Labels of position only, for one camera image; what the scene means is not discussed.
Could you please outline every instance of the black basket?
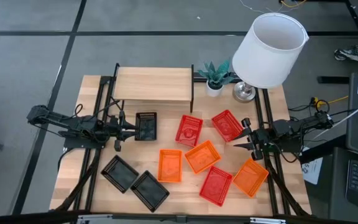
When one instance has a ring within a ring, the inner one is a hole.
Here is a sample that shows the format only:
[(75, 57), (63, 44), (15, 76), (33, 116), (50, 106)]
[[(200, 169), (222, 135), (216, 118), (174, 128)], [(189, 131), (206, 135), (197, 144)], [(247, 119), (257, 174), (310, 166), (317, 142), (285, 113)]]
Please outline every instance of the black basket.
[(139, 175), (134, 168), (117, 155), (111, 159), (101, 174), (121, 193), (125, 193)]
[(135, 141), (153, 141), (157, 139), (157, 113), (136, 113), (136, 127), (139, 128)]
[(156, 211), (169, 195), (169, 191), (149, 171), (145, 171), (137, 179), (131, 190), (151, 212)]

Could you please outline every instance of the potted plant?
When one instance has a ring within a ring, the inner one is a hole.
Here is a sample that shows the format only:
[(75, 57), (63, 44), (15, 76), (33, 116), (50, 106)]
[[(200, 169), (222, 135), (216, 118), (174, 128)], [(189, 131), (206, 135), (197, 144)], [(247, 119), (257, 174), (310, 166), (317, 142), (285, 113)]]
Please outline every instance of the potted plant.
[(204, 63), (204, 65), (207, 72), (198, 70), (198, 73), (207, 79), (206, 93), (212, 97), (219, 96), (222, 93), (223, 85), (230, 83), (234, 79), (228, 72), (230, 62), (229, 60), (224, 61), (217, 70), (215, 70), (212, 62), (209, 65)]

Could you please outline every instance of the white lampshade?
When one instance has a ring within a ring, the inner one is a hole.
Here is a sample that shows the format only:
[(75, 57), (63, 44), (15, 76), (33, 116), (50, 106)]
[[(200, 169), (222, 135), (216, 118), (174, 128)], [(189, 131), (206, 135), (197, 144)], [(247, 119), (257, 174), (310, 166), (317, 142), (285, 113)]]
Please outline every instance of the white lampshade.
[(241, 80), (257, 88), (279, 86), (308, 39), (305, 28), (294, 18), (263, 14), (252, 23), (234, 54), (233, 69)]

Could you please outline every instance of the white pot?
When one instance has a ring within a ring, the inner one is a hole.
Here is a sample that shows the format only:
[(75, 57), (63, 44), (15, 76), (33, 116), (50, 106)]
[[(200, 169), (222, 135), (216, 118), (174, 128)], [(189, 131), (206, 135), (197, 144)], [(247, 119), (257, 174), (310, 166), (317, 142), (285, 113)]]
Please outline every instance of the white pot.
[(214, 90), (211, 87), (209, 87), (208, 82), (206, 82), (206, 94), (208, 96), (217, 97), (222, 93), (222, 90), (223, 90), (223, 86), (218, 90)]

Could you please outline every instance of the sneaker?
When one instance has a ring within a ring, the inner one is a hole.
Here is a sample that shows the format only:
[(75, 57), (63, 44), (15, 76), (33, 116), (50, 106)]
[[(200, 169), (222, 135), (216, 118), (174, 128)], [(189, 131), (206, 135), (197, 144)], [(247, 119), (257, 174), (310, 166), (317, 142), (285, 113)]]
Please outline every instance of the sneaker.
[(337, 49), (334, 52), (336, 60), (351, 59), (358, 62), (358, 46), (352, 46), (349, 49)]

